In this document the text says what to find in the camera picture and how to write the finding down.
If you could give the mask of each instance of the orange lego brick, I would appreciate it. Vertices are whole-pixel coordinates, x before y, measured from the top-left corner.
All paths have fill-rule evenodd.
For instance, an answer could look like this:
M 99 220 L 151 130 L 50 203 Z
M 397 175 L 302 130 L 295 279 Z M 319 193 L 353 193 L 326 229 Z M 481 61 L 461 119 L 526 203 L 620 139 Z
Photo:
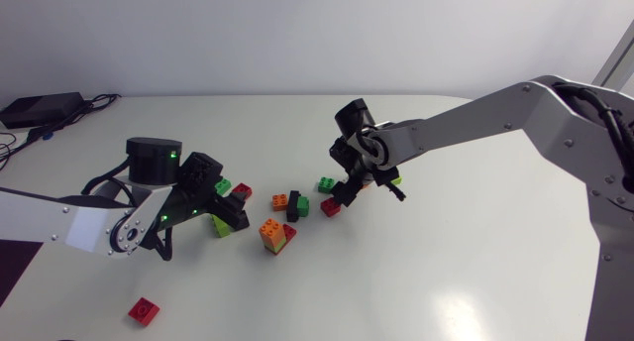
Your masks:
M 273 211 L 283 211 L 288 207 L 288 199 L 285 194 L 273 196 Z
M 265 245 L 277 246 L 285 238 L 284 229 L 279 222 L 269 218 L 260 227 L 260 237 Z

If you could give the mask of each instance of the cable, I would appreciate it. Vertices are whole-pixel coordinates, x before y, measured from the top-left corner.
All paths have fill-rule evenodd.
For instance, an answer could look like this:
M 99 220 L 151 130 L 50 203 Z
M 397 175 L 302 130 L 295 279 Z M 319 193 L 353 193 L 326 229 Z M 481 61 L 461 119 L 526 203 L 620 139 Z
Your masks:
M 357 128 L 357 132 L 355 133 L 355 136 L 357 137 L 357 142 L 359 143 L 359 146 L 362 147 L 366 152 L 372 154 L 373 157 L 376 157 L 378 156 L 378 151 L 376 150 L 376 148 L 369 146 L 368 143 L 364 141 L 364 136 L 362 135 L 362 129 L 364 126 L 369 126 L 369 125 L 368 124 L 364 125 L 364 115 L 363 113 L 359 112 L 359 125 Z
M 126 196 L 128 196 L 128 200 L 130 201 L 130 204 L 132 205 L 132 207 L 139 206 L 139 204 L 137 204 L 137 200 L 135 199 L 135 196 L 132 194 L 132 191 L 130 191 L 130 188 L 128 188 L 128 186 L 126 186 L 125 183 L 119 181 L 118 179 L 114 177 L 108 177 L 107 180 L 110 182 L 116 183 L 117 186 L 119 186 L 126 193 Z
M 605 124 L 612 145 L 625 170 L 627 185 L 631 187 L 634 177 L 634 134 L 621 119 L 621 112 L 611 108 L 593 90 L 576 87 L 572 84 L 553 84 L 556 91 L 567 93 L 588 102 L 598 112 L 598 117 Z
M 121 97 L 121 95 L 119 94 L 99 94 L 98 96 L 90 100 L 84 101 L 84 104 L 81 105 L 75 112 L 71 113 L 69 116 L 62 119 L 61 121 L 47 125 L 47 126 L 31 129 L 29 131 L 29 135 L 27 136 L 27 140 L 17 148 L 10 147 L 17 140 L 15 135 L 11 133 L 0 133 L 3 135 L 11 135 L 14 138 L 13 142 L 7 144 L 8 147 L 4 147 L 2 144 L 0 144 L 0 147 L 7 149 L 7 152 L 0 154 L 0 164 L 2 164 L 2 166 L 0 166 L 0 171 L 7 165 L 11 157 L 18 154 L 23 149 L 29 147 L 30 145 L 35 143 L 37 140 L 39 140 L 41 137 L 45 136 L 46 134 L 52 133 L 54 131 L 61 130 L 67 126 L 73 125 L 90 113 L 101 111 L 109 107 L 119 97 Z M 103 100 L 107 100 L 107 102 L 95 107 L 96 102 L 100 102 Z
M 81 190 L 81 194 L 83 195 L 87 195 L 90 194 L 90 191 L 92 191 L 93 188 L 95 188 L 95 186 L 97 186 L 99 183 L 114 177 L 117 173 L 125 170 L 128 166 L 130 165 L 130 157 L 127 157 L 120 165 L 118 165 L 116 168 L 100 175 L 97 176 L 95 178 L 93 178 L 92 180 L 90 180 L 88 183 L 86 183 L 86 185 L 83 187 L 83 189 Z
M 396 198 L 398 198 L 399 201 L 403 201 L 405 199 L 406 196 L 403 191 L 401 191 L 400 188 L 396 187 L 393 183 L 388 182 L 385 186 L 387 186 L 387 188 L 396 195 Z

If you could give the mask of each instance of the lego brick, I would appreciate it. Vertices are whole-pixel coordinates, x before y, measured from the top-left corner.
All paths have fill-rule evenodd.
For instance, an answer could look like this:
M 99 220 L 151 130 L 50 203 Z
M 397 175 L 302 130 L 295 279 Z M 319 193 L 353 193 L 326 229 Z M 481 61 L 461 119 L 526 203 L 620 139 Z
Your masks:
M 245 200 L 247 200 L 247 198 L 251 197 L 253 191 L 251 190 L 250 187 L 246 186 L 243 183 L 239 183 L 238 186 L 234 187 L 233 190 L 231 190 L 231 192 L 246 192 L 247 193 L 247 197 L 245 197 Z
M 273 196 L 273 211 L 283 211 L 288 207 L 288 200 L 285 194 Z
M 128 312 L 135 320 L 139 321 L 144 326 L 150 325 L 152 319 L 157 315 L 160 308 L 144 297 L 140 298 L 135 306 Z
M 260 227 L 260 237 L 262 237 L 262 241 L 265 245 L 277 246 L 284 238 L 284 229 L 279 222 L 269 218 L 262 227 Z
M 288 246 L 288 244 L 290 243 L 290 240 L 292 240 L 292 239 L 293 239 L 293 237 L 295 237 L 295 235 L 297 234 L 297 231 L 296 231 L 294 228 L 292 228 L 292 227 L 290 227 L 289 225 L 287 225 L 287 224 L 284 224 L 283 228 L 284 228 L 284 236 L 286 237 L 286 243 L 284 243 L 284 244 L 281 246 L 281 248 L 279 249 L 279 251 L 277 251 L 277 252 L 271 251 L 271 252 L 273 252 L 276 256 L 277 256 L 279 253 L 281 253 L 281 251 L 282 251 L 284 248 L 286 248 L 286 246 Z
M 297 213 L 299 217 L 308 216 L 308 197 L 299 196 L 297 198 Z
M 317 186 L 317 190 L 323 193 L 330 193 L 330 190 L 335 186 L 335 180 L 333 178 L 322 177 L 319 180 L 319 185 Z
M 297 199 L 301 196 L 299 191 L 291 190 L 288 195 L 288 207 L 286 207 L 286 222 L 297 222 L 299 213 L 297 212 Z
M 231 234 L 229 225 L 225 221 L 220 219 L 220 217 L 216 215 L 211 215 L 211 220 L 214 225 L 214 231 L 216 231 L 216 234 L 218 235 L 218 237 L 223 238 Z
M 216 193 L 223 196 L 229 190 L 229 188 L 231 188 L 231 182 L 223 178 L 220 181 L 218 181 L 218 183 L 216 183 L 215 187 L 216 187 Z
M 341 211 L 341 205 L 335 202 L 333 197 L 330 197 L 321 203 L 321 210 L 324 211 L 326 216 L 332 217 Z
M 244 201 L 239 201 L 237 198 L 234 198 L 235 196 L 232 195 L 235 194 L 237 194 L 237 192 L 227 197 L 222 197 L 217 194 L 216 198 L 207 202 L 207 210 L 209 213 L 225 221 L 234 231 L 240 231 L 249 227 L 249 218 L 247 217 L 247 212 L 242 209 Z
M 286 244 L 286 237 L 282 238 L 282 240 L 279 241 L 279 243 L 277 244 L 277 247 L 273 247 L 273 246 L 268 245 L 266 243 L 264 243 L 264 247 L 267 248 L 268 250 L 270 250 L 271 252 L 277 254 L 284 247 L 285 244 Z

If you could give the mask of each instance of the white table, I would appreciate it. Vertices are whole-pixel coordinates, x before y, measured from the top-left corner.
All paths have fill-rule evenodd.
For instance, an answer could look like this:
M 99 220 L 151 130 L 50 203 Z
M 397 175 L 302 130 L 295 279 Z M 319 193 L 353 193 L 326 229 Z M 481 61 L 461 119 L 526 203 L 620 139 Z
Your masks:
M 373 185 L 329 219 L 316 183 L 345 177 L 328 149 L 335 113 L 354 98 L 124 98 L 23 151 L 0 185 L 63 196 L 121 162 L 127 138 L 179 140 L 183 161 L 204 152 L 253 188 L 252 226 L 219 239 L 207 218 L 180 224 L 171 262 L 44 244 L 0 308 L 0 338 L 583 339 L 598 253 L 583 184 L 514 132 L 425 154 L 399 167 L 404 202 Z M 365 99 L 377 122 L 466 102 Z M 310 214 L 275 257 L 258 228 L 285 222 L 270 198 L 291 189 L 310 198 Z M 160 307 L 147 328 L 127 316 L 141 296 Z

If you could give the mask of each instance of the black box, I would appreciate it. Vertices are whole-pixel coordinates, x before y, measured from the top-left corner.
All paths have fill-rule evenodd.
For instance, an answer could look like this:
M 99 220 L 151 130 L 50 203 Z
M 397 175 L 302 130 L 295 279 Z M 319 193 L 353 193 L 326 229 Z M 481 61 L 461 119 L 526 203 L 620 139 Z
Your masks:
M 0 112 L 9 129 L 39 127 L 59 122 L 84 105 L 79 92 L 18 98 Z

